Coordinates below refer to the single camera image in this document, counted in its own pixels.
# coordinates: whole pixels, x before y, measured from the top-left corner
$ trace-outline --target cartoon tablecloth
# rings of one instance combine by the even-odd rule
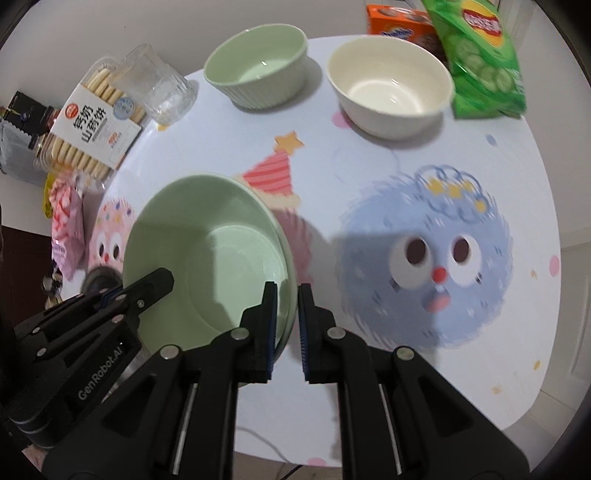
[[[418,349],[500,429],[535,400],[560,298],[560,246],[525,120],[455,121],[403,142],[370,138],[322,73],[347,37],[310,41],[309,81],[269,112],[235,107],[203,73],[189,114],[152,123],[105,195],[91,265],[121,269],[126,237],[170,182],[212,171],[253,188],[290,241],[300,282],[337,324],[385,349]],[[184,205],[198,209],[199,205]],[[334,386],[307,385],[297,323],[268,385],[239,394],[236,450],[340,465]]]

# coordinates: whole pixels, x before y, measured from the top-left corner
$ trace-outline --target pink snack package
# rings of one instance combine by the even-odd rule
[[[56,179],[49,193],[53,207],[51,220],[51,250],[53,260],[70,280],[84,256],[84,222],[82,199],[76,189],[64,179]]]

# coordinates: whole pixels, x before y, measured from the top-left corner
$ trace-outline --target lay's logo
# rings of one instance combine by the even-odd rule
[[[503,44],[503,27],[499,18],[484,5],[473,0],[462,2],[462,17],[482,38],[494,47]]]

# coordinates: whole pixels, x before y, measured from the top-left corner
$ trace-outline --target yellow star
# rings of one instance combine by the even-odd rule
[[[457,183],[450,183],[447,186],[447,193],[453,199],[462,198],[462,188]]]
[[[462,182],[462,188],[463,188],[464,190],[466,190],[467,192],[470,192],[470,193],[471,193],[471,192],[474,192],[474,185],[473,185],[473,184],[472,184],[472,182],[471,182],[471,181],[469,181],[469,180],[464,180],[464,181]]]
[[[445,193],[445,189],[443,188],[441,180],[437,179],[429,180],[429,183],[427,184],[427,190],[429,190],[435,196]]]
[[[486,203],[482,200],[477,200],[474,202],[474,206],[476,207],[476,211],[478,213],[485,213],[486,212]]]
[[[296,132],[288,133],[283,137],[275,137],[275,142],[277,142],[277,145],[275,145],[273,150],[276,152],[279,152],[279,150],[285,150],[289,156],[292,156],[296,149],[304,146],[304,144],[298,140]]]

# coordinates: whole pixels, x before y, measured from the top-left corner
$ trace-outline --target orange box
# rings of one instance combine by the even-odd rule
[[[387,5],[368,5],[368,33],[416,43],[442,60],[443,47],[428,13]]]

